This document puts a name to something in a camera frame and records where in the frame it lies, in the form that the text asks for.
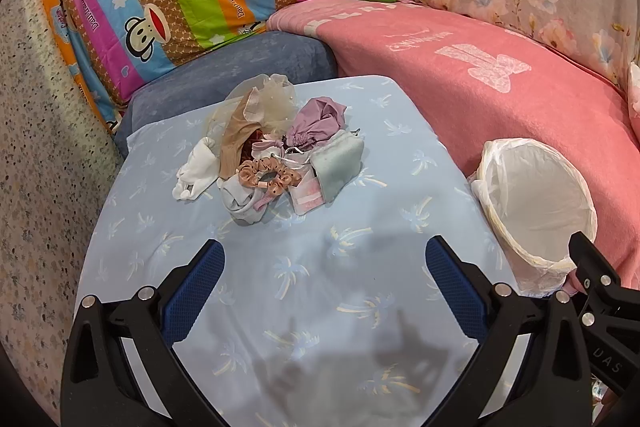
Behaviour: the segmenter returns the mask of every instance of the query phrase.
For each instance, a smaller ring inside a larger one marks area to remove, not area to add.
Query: pink cloth
[[[287,147],[306,149],[329,140],[343,128],[346,109],[328,96],[310,99],[287,131]]]
[[[558,149],[589,185],[597,247],[638,288],[640,151],[611,83],[514,32],[413,4],[309,0],[274,14],[268,28],[326,42],[345,76],[394,79],[465,175],[488,140]]]

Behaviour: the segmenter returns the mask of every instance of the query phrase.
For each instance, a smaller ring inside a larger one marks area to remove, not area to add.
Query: white plastic bag
[[[469,178],[523,295],[558,289],[575,264],[569,238],[591,241],[598,222],[584,178],[558,151],[536,140],[486,142]]]

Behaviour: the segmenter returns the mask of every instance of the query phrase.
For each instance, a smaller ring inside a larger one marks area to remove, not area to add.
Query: silver screw
[[[138,299],[141,301],[148,301],[154,296],[155,290],[151,286],[145,286],[138,291]]]
[[[596,321],[596,317],[593,316],[593,313],[590,312],[586,312],[583,316],[582,316],[582,323],[585,326],[593,326],[593,323]]]
[[[93,295],[87,295],[82,299],[82,308],[90,308],[95,304],[95,297]]]
[[[512,292],[511,286],[504,282],[498,282],[497,285],[494,286],[494,289],[500,297],[508,297]]]
[[[558,299],[562,304],[567,304],[571,299],[567,292],[563,292],[562,290],[556,292],[556,299]]]

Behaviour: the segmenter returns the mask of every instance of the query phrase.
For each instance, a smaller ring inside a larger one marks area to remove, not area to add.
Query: purple fabric
[[[328,96],[318,96],[306,102],[287,131],[287,146],[300,149],[329,140],[344,127],[346,106]]]

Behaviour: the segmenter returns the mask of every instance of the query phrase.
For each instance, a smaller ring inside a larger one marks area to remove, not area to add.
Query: white star
[[[113,2],[113,9],[117,10],[118,8],[124,8],[127,1],[128,0],[112,0],[111,2]]]
[[[222,42],[225,41],[225,36],[224,35],[213,35],[212,38],[209,39],[209,42],[211,42],[211,44],[216,45],[216,44],[222,44]]]

